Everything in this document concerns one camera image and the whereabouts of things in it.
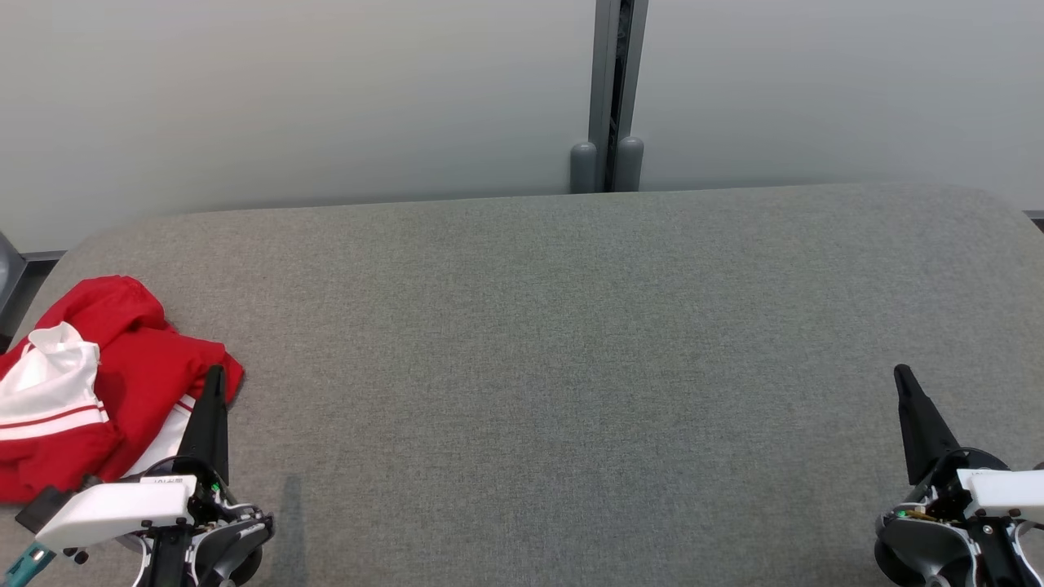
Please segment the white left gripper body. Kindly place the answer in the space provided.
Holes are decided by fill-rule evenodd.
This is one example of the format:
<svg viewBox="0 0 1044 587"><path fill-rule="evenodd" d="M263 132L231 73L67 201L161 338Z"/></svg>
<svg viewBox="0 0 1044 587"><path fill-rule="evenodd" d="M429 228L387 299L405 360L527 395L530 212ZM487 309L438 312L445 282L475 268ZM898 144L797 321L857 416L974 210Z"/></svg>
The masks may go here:
<svg viewBox="0 0 1044 587"><path fill-rule="evenodd" d="M135 532L209 530L239 518L220 473L201 457L164 457L130 482L93 484L50 516L35 542L85 549Z"/></svg>

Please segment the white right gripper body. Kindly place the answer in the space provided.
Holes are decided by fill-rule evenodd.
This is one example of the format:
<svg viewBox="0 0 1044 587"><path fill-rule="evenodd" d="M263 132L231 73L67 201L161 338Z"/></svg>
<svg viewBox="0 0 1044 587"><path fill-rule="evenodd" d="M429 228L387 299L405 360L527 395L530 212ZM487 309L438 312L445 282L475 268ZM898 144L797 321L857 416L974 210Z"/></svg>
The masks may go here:
<svg viewBox="0 0 1044 587"><path fill-rule="evenodd" d="M940 457L928 473L929 515L952 523L972 518L1011 518L1043 523L1042 469L1011 470L999 457L958 448Z"/></svg>

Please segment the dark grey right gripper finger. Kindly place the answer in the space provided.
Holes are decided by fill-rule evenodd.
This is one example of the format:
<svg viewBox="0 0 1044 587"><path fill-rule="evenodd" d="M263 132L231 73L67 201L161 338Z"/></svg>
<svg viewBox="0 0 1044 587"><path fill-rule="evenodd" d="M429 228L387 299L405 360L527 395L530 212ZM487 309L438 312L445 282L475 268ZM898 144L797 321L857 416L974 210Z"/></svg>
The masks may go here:
<svg viewBox="0 0 1044 587"><path fill-rule="evenodd" d="M895 365L894 379L907 476L909 484L917 486L939 460L958 449L959 443L909 365Z"/></svg>

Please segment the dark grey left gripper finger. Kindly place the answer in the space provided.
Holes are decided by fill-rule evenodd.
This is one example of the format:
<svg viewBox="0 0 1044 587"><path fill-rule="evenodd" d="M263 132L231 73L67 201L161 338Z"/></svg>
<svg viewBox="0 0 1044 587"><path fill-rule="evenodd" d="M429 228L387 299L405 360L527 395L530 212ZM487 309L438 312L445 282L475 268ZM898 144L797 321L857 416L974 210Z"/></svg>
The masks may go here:
<svg viewBox="0 0 1044 587"><path fill-rule="evenodd" d="M209 470L228 482L228 406L226 371L212 365L206 372L201 396L195 402L177 451L177 472Z"/></svg>

